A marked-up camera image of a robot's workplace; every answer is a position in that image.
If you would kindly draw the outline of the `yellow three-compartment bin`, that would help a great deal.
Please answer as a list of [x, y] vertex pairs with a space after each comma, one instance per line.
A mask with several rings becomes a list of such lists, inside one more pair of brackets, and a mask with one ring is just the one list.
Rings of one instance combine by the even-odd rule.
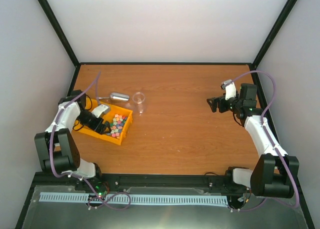
[[133, 122], [133, 117], [132, 117], [133, 111], [130, 109], [127, 109], [127, 108], [117, 106], [117, 105], [112, 105], [112, 104], [105, 103], [105, 102], [98, 102], [97, 100], [91, 99], [90, 97], [86, 98], [85, 102], [89, 103], [89, 106], [87, 106], [87, 105], [80, 106], [81, 111], [87, 110], [89, 112], [92, 112], [92, 110], [94, 108], [96, 108], [97, 106], [99, 106], [101, 104], [110, 106], [110, 112], [108, 114], [105, 114], [103, 117], [101, 117], [101, 118], [103, 118], [103, 123], [105, 123], [106, 121], [111, 123], [113, 121], [115, 114], [124, 115], [127, 117], [127, 121], [126, 121], [124, 128], [123, 128], [123, 131], [120, 135], [120, 139], [113, 138], [113, 137], [108, 136], [106, 134], [99, 134], [99, 133], [89, 129], [86, 126], [81, 125], [80, 121], [79, 121], [79, 116], [76, 118], [76, 121], [75, 121], [72, 129], [76, 132], [80, 132], [80, 133], [89, 135], [91, 137], [101, 139], [104, 141], [108, 141], [108, 142], [111, 142], [111, 143], [114, 143], [114, 144], [120, 146], [122, 144], [123, 139], [126, 137], [129, 126]]

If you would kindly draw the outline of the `silver metal scoop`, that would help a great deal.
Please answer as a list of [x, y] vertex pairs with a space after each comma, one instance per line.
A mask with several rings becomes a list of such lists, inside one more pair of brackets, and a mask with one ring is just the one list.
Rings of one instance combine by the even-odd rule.
[[112, 92], [108, 96], [98, 97], [98, 99], [111, 102], [128, 102], [130, 96], [119, 92]]

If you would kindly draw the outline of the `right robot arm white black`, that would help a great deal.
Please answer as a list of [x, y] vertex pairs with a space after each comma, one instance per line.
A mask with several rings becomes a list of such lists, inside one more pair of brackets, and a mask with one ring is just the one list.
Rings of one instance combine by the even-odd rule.
[[257, 86], [241, 84], [236, 89], [231, 80], [224, 81], [222, 96], [206, 101], [212, 112], [232, 112], [234, 120], [244, 127], [257, 150], [259, 160], [253, 170], [234, 167], [232, 181], [251, 189], [255, 196], [292, 198], [297, 192], [295, 184], [299, 171], [297, 157], [290, 156], [272, 133], [263, 110], [257, 107]]

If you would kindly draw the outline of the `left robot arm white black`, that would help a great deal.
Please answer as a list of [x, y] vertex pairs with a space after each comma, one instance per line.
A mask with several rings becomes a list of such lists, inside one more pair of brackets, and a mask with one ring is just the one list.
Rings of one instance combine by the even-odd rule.
[[34, 137], [35, 147], [44, 173], [52, 173], [57, 178], [62, 176], [86, 179], [92, 190], [103, 187], [104, 177], [100, 167], [81, 158], [72, 137], [75, 122], [87, 127], [99, 135], [111, 132], [110, 123], [103, 116], [111, 107], [100, 104], [92, 111], [86, 108], [87, 95], [81, 90], [74, 90], [58, 102], [58, 111], [50, 126]]

